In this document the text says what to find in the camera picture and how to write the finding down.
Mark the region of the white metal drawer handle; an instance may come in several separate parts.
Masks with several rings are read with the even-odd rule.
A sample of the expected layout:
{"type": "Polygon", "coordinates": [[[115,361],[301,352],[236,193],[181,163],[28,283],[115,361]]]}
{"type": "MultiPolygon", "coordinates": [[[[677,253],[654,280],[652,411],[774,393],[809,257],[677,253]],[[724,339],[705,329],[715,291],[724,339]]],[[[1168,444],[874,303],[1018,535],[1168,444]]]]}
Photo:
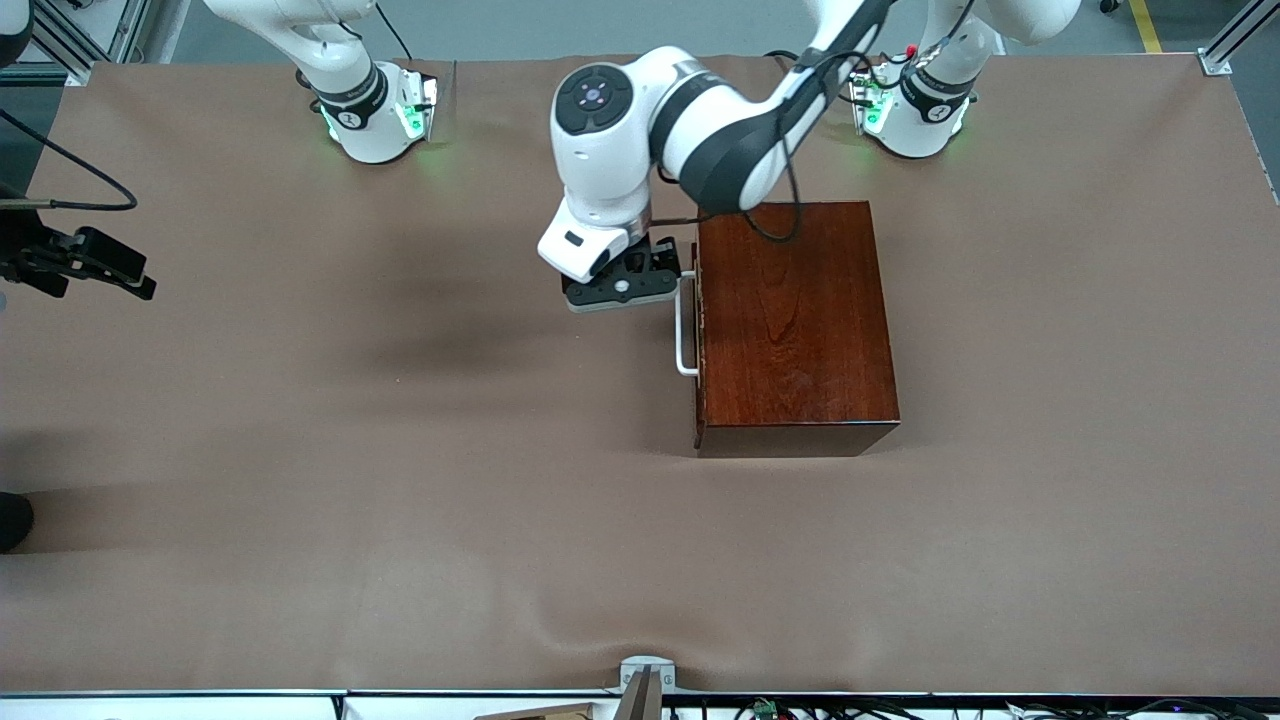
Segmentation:
{"type": "Polygon", "coordinates": [[[700,377],[698,274],[685,270],[677,279],[675,297],[675,368],[682,377],[700,377]]]}

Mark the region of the wooden drawer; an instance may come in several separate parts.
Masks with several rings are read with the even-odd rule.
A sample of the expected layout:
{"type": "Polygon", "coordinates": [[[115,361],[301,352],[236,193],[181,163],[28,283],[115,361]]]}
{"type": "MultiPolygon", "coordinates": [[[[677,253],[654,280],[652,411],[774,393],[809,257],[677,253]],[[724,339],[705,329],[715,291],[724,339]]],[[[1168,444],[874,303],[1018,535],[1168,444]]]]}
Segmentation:
{"type": "MultiPolygon", "coordinates": [[[[701,296],[699,284],[699,272],[700,272],[700,258],[699,258],[699,243],[694,241],[691,245],[691,284],[692,297],[687,301],[689,309],[692,311],[691,329],[692,340],[691,347],[694,351],[694,368],[701,369],[701,296]]],[[[694,380],[694,432],[692,432],[692,447],[695,454],[701,452],[701,437],[705,428],[704,421],[704,393],[701,379],[694,380]]]]}

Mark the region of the dark brown wooden cabinet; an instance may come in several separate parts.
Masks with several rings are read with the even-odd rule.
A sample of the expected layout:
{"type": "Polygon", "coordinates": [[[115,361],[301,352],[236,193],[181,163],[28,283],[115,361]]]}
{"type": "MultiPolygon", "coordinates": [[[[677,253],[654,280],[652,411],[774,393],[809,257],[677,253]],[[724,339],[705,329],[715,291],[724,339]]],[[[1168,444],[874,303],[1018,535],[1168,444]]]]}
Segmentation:
{"type": "Polygon", "coordinates": [[[901,413],[870,204],[700,225],[700,457],[854,457],[901,413]]]}

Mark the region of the black rounded object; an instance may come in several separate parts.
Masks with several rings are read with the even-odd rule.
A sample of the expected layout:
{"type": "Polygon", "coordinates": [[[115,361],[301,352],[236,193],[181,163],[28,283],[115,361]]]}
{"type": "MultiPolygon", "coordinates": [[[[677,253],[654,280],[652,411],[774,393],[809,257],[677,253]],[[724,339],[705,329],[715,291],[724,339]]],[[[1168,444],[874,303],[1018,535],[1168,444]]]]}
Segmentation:
{"type": "Polygon", "coordinates": [[[35,525],[31,501],[18,493],[0,492],[0,553],[20,546],[35,525]]]}

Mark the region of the brown cardboard piece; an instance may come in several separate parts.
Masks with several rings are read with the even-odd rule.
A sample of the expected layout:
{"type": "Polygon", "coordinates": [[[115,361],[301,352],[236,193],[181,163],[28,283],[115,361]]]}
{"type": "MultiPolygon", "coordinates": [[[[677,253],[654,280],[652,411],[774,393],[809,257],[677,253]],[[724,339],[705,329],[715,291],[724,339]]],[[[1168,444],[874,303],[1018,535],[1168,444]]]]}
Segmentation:
{"type": "Polygon", "coordinates": [[[474,720],[594,720],[593,702],[516,708],[477,715],[474,720]]]}

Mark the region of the aluminium frame with black rails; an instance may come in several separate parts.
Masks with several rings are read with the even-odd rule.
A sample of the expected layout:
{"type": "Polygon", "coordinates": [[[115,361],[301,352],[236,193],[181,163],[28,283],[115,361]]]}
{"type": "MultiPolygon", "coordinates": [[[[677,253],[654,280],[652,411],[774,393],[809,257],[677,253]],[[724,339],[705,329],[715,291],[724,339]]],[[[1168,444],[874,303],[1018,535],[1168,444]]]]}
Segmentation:
{"type": "Polygon", "coordinates": [[[106,63],[169,63],[192,0],[35,0],[33,36],[5,77],[84,86],[106,63]]]}

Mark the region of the aluminium profile post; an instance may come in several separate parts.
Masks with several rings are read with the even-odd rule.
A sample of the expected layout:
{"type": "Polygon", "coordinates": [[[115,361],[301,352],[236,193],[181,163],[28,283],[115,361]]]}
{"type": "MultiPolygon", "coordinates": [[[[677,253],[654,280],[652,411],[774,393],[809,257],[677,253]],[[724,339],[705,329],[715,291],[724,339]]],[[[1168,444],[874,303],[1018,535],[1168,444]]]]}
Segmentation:
{"type": "Polygon", "coordinates": [[[1245,0],[1242,9],[1196,55],[1204,76],[1230,76],[1230,60],[1251,38],[1280,17],[1280,0],[1245,0]]]}

